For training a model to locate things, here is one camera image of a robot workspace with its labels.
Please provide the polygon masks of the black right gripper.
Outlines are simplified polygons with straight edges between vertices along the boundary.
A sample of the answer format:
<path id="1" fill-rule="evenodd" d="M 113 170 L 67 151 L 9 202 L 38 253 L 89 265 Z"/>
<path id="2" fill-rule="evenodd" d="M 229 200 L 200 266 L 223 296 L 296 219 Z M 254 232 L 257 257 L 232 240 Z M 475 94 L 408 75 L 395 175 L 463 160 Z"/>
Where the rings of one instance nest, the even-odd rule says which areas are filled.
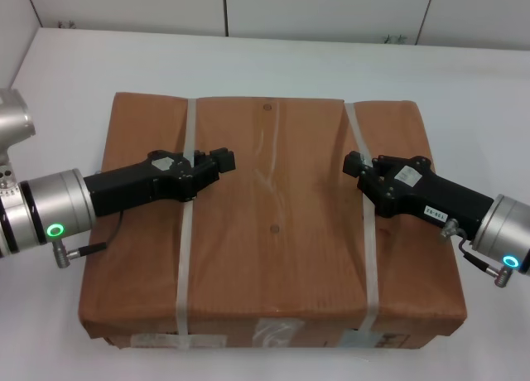
<path id="1" fill-rule="evenodd" d="M 373 168 L 364 163 L 361 153 L 344 157 L 343 173 L 357 179 L 357 188 L 374 204 L 384 218 L 413 215 L 443 228 L 455 219 L 469 238 L 473 238 L 494 199 L 438 176 L 431 160 L 378 156 Z"/>

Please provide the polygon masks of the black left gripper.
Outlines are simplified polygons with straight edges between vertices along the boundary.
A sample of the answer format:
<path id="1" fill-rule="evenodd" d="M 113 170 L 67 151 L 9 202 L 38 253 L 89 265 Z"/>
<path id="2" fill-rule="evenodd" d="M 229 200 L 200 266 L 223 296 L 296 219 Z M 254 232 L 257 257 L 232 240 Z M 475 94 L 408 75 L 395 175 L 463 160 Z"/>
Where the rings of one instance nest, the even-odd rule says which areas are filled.
<path id="1" fill-rule="evenodd" d="M 183 154 L 162 150 L 131 166 L 86 176 L 84 183 L 98 217 L 158 200 L 186 202 L 236 168 L 234 152 L 221 147 L 194 151 L 191 165 Z"/>

